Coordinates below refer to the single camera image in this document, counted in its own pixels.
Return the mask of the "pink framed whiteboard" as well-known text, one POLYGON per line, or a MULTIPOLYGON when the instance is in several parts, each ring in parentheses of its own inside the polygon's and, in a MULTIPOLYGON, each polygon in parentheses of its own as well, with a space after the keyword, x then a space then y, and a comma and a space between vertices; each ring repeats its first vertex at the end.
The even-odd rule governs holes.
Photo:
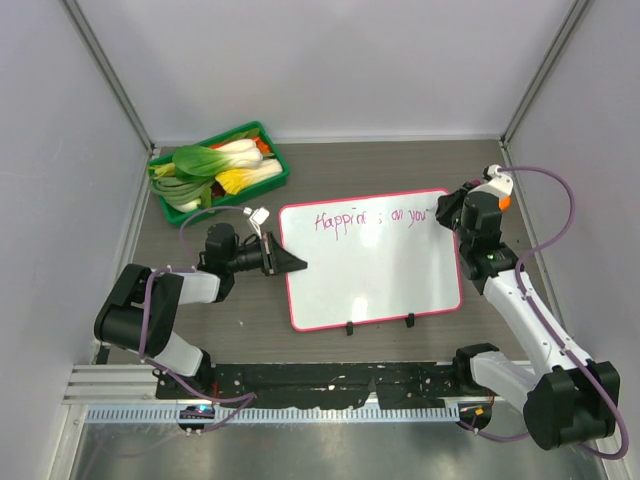
POLYGON ((291 204, 282 246, 306 261, 287 274, 298 332, 405 320, 463 303, 458 247, 435 219, 444 189, 291 204))

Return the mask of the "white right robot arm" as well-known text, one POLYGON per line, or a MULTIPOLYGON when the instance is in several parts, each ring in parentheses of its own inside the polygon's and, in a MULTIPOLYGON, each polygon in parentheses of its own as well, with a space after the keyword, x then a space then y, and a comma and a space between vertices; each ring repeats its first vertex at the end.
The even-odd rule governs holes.
POLYGON ((456 352, 453 386, 465 395, 485 388, 502 397, 544 450, 610 437, 622 429, 620 376, 569 337, 503 242, 500 203, 510 193, 467 182, 438 199, 436 220, 455 233, 463 275, 506 321, 531 367, 508 360, 493 345, 472 345, 456 352))

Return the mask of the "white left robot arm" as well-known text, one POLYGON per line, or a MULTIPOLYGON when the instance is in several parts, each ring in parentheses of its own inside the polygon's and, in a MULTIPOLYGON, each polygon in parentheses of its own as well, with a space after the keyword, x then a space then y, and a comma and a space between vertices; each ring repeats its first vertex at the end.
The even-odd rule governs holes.
POLYGON ((200 399, 213 385, 210 357, 174 332, 178 308, 225 300, 238 272, 259 270, 276 276, 307 267, 270 232, 241 241, 231 225, 215 224, 208 229, 195 267, 155 270, 126 265, 96 317, 94 336, 178 374, 179 388, 200 399))

